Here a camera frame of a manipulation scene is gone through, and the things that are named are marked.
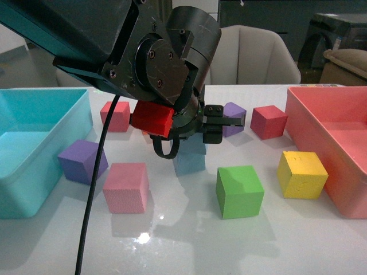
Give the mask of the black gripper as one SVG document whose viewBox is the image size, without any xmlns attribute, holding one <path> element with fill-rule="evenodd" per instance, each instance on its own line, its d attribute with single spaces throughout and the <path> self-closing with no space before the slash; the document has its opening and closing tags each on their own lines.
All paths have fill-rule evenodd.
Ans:
<svg viewBox="0 0 367 275">
<path fill-rule="evenodd" d="M 187 107 L 173 116 L 169 140 L 188 139 L 195 133 L 202 133 L 203 143 L 220 144 L 223 126 L 243 127 L 245 124 L 245 116 L 225 117 L 223 114 L 222 105 L 205 105 L 202 96 L 192 96 Z"/>
</svg>

